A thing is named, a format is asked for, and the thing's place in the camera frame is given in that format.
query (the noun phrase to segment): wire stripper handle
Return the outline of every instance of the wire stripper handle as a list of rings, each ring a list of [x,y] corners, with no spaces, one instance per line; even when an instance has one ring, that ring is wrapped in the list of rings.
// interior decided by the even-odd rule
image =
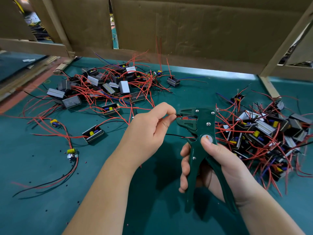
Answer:
[[[235,199],[233,193],[225,179],[225,176],[222,172],[221,165],[211,156],[209,155],[202,147],[200,143],[201,137],[196,141],[191,141],[187,139],[188,143],[191,145],[190,149],[190,157],[189,157],[189,164],[190,164],[190,174],[187,177],[188,181],[188,189],[186,190],[187,193],[187,201],[185,211],[190,212],[193,204],[193,197],[194,197],[194,189],[196,187],[196,180],[198,175],[198,169],[202,162],[202,159],[205,158],[209,165],[214,170],[222,188],[223,196],[225,203],[229,210],[232,213],[237,212],[237,207],[235,204]]]

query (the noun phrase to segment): green wire stripper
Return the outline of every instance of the green wire stripper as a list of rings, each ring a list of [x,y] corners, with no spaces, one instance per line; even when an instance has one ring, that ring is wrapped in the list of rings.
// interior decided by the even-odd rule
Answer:
[[[205,159],[214,170],[221,184],[225,203],[232,213],[237,213],[237,207],[233,193],[223,175],[221,165],[209,155],[202,147],[200,140],[206,137],[210,142],[216,143],[215,138],[215,115],[219,109],[189,108],[178,111],[176,122],[179,126],[186,128],[195,137],[187,138],[191,145],[189,164],[190,174],[187,177],[188,189],[185,212],[189,213],[193,204],[194,189],[200,163]]]

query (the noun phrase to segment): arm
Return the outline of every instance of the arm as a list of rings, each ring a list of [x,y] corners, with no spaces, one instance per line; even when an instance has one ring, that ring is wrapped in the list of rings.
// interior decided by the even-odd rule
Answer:
[[[134,117],[63,234],[122,234],[131,178],[161,146],[175,114],[163,102]]]
[[[220,144],[210,143],[206,138],[201,139],[201,144],[204,150],[221,164],[223,174],[250,234],[304,234],[286,211],[256,182],[237,156]],[[181,193],[188,188],[189,153],[190,145],[187,143],[181,151],[181,155],[184,157],[179,188]],[[207,187],[217,198],[224,200],[217,176],[207,162],[200,166],[197,185]]]

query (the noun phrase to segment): workbench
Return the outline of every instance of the workbench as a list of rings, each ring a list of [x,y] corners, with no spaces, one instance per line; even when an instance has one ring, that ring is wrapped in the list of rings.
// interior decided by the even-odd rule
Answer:
[[[66,69],[70,76],[81,74],[79,67],[101,67],[105,64],[97,59],[82,58],[73,62]],[[152,70],[159,66],[151,64]],[[155,104],[167,102],[175,109],[195,106],[210,106],[226,108],[228,104],[219,98],[218,92],[227,98],[237,94],[237,89],[244,89],[246,98],[243,104],[252,102],[267,105],[270,101],[263,95],[250,91],[265,92],[259,79],[254,75],[219,72],[213,70],[192,69],[170,66],[172,75],[177,78],[205,76],[200,78],[205,83],[197,81],[181,81],[180,86],[172,89],[173,94],[166,91],[152,91]],[[53,75],[44,85],[55,88],[62,76]],[[166,84],[166,76],[161,78],[161,84]],[[272,83],[281,95],[299,98],[302,114],[313,111],[313,83],[290,80],[272,79]],[[45,92],[35,90],[33,95],[45,95]],[[18,116],[23,106],[32,97],[28,96],[5,114]],[[292,98],[283,98],[288,108],[298,112],[297,103]],[[29,115],[53,105],[36,109]],[[136,106],[151,109],[147,102],[138,102]],[[122,116],[129,117],[129,109],[121,109]],[[73,136],[80,136],[90,127],[104,121],[104,117],[91,110],[74,111],[58,110],[52,116],[62,122]],[[35,124],[26,124],[29,120],[0,116],[0,185],[1,185],[1,217],[0,234],[61,234],[71,220],[90,186],[95,180],[106,159],[118,145],[127,125],[122,122],[104,124],[101,128],[105,135],[93,145],[88,145],[83,138],[73,139],[73,147],[79,151],[79,164],[75,173],[64,182],[50,187],[48,190],[32,189],[12,195],[23,189],[16,183],[35,186],[66,174],[71,164],[65,152],[68,142],[62,137],[34,136],[31,133],[46,134],[47,132]],[[168,133],[190,136],[186,129],[175,122],[169,127]],[[186,140],[180,137],[166,135],[164,143],[154,156],[138,168],[130,185],[123,234],[139,235],[173,235],[173,234],[248,234],[240,217],[228,212],[223,202],[216,199],[207,189],[196,189],[194,209],[191,213],[184,212],[185,195],[178,192],[181,175],[180,151]],[[313,158],[311,146],[302,170],[313,173]],[[278,182],[281,198],[274,189],[272,196],[291,215],[306,234],[313,229],[313,179],[298,177],[295,172],[289,174],[288,195],[284,194],[284,180]]]

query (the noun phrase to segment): forearm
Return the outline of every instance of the forearm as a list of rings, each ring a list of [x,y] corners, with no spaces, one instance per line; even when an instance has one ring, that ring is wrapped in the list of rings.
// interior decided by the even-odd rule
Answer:
[[[295,221],[264,189],[239,208],[250,234],[304,234]]]
[[[109,157],[63,234],[122,234],[132,176]]]

